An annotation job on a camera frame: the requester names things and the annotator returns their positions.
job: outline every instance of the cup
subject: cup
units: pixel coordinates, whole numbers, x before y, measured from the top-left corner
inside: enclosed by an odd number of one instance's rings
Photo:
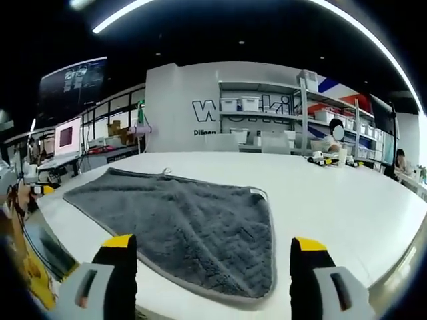
[[[339,167],[345,166],[346,165],[346,160],[347,160],[347,149],[341,148],[338,151],[338,166]]]

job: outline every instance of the computer screen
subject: computer screen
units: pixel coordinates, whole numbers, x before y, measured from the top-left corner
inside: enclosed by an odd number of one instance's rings
[[[107,57],[75,63],[40,81],[39,108],[48,115],[80,113],[99,101]]]
[[[70,145],[72,142],[73,142],[73,127],[62,130],[61,136],[59,138],[59,146],[63,147],[65,145]]]
[[[81,151],[81,117],[62,123],[55,128],[55,156],[78,154]]]
[[[370,95],[369,97],[372,112],[375,117],[375,127],[379,130],[383,130],[391,136],[395,136],[394,119],[392,117],[393,109],[379,98],[373,95]]]

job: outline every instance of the white table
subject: white table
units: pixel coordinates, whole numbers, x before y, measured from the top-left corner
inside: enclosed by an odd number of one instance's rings
[[[138,263],[137,304],[173,319],[290,319],[290,243],[295,236],[326,245],[336,265],[365,286],[403,255],[427,212],[427,203],[403,185],[368,168],[318,167],[303,157],[256,153],[146,153],[109,166],[213,183],[263,189],[274,220],[278,283],[252,310],[224,305],[161,277]],[[68,182],[39,206],[59,240],[78,261],[91,261],[111,236],[72,205],[64,192],[102,175],[107,166]]]
[[[426,185],[423,185],[421,182],[415,180],[414,178],[410,177],[409,175],[406,175],[403,172],[395,170],[394,174],[401,181],[405,181],[409,185],[413,186],[415,188],[415,190],[416,190],[416,194],[419,197],[424,198],[424,196],[427,195],[427,186]]]

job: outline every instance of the wall lettering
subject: wall lettering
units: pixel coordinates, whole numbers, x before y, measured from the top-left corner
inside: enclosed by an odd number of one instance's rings
[[[216,135],[216,131],[194,130],[194,135]]]
[[[214,100],[205,100],[203,103],[200,100],[193,101],[193,109],[198,122],[216,121],[216,110]]]

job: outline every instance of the chair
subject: chair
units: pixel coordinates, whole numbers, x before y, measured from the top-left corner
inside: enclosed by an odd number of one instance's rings
[[[261,132],[261,152],[290,155],[288,136],[284,132]]]
[[[232,133],[205,135],[206,151],[239,152],[239,144]]]

